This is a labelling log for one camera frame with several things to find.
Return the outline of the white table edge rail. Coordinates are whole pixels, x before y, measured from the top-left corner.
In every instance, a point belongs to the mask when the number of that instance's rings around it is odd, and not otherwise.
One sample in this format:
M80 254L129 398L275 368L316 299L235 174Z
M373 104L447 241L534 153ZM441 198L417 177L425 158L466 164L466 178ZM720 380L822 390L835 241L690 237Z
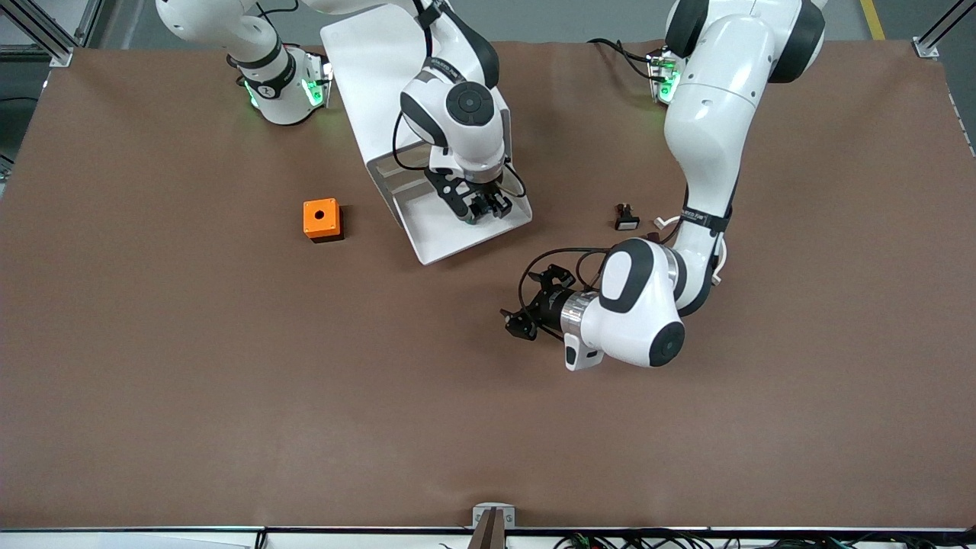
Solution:
M3 528L0 549L467 549L471 527ZM518 527L506 549L976 549L968 528Z

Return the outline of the orange button enclosure box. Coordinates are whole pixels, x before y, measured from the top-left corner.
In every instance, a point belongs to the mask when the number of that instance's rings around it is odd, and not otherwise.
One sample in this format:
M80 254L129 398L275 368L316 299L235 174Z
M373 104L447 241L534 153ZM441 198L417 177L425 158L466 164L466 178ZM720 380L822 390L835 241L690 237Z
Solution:
M304 201L302 221L304 235L314 243L345 239L344 212L333 197Z

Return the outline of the white curved plastic bracket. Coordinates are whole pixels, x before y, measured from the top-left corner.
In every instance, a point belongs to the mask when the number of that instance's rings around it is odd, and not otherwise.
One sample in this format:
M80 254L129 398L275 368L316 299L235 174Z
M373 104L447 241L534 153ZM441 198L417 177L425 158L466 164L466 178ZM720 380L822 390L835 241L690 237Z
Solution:
M657 217L654 220L654 225L659 230L664 230L667 226L677 225L681 220L680 216L675 216L669 219L663 219L662 217ZM724 234L721 234L718 239L718 260L717 264L712 268L711 284L718 286L722 282L721 271L725 267L728 258L728 247L724 240Z

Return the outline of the aluminium frame post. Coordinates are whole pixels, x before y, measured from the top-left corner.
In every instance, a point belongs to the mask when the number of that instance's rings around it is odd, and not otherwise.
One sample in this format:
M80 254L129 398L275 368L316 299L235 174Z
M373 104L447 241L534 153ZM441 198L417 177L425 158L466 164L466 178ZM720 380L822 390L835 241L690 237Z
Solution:
M921 59L937 59L938 45L963 18L976 9L976 0L955 0L955 3L921 36L914 36L913 48Z
M0 62L70 65L88 46L107 0L0 0Z

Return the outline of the white plastic drawer cabinet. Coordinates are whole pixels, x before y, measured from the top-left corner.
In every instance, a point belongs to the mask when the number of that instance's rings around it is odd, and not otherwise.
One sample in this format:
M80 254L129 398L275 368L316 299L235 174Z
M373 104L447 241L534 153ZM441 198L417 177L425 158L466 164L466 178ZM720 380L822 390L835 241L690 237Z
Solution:
M400 221L393 197L380 190L380 178L371 173L371 163L418 143L429 146L407 125L394 127L400 93L425 59L424 34L405 11L387 5L324 27L321 38L366 169ZM501 94L499 97L510 145L510 115Z

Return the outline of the white plastic drawer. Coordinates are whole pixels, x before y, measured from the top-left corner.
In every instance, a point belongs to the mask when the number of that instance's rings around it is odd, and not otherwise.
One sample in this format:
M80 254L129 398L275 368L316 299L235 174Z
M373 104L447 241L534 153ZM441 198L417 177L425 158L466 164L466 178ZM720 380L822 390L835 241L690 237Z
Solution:
M505 218L487 215L475 226L460 221L448 205L430 191L420 194L421 185L393 196L395 213L400 215L408 239L418 260L430 265L461 251L495 239L503 233L526 225L532 220L531 205L526 197L512 199L512 212Z
M371 163L371 173L381 180L388 181L390 185L398 181L407 181L408 178L424 178L424 170L429 163L429 153L430 147L421 143L410 149L398 149L396 156L390 153L375 159Z
M391 197L401 192L408 192L414 187L421 185L420 194L430 191L430 184L423 171L404 171L399 170L390 174L381 175L379 184L380 190L386 192Z

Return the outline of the grey metal mounting bracket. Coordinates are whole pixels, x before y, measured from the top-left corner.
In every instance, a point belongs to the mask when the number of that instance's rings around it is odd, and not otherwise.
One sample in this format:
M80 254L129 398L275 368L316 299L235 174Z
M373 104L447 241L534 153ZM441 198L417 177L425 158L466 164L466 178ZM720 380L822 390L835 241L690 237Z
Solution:
M482 502L473 507L473 528L477 528L482 518L488 515L492 525L502 525L504 529L516 527L516 507L503 502Z

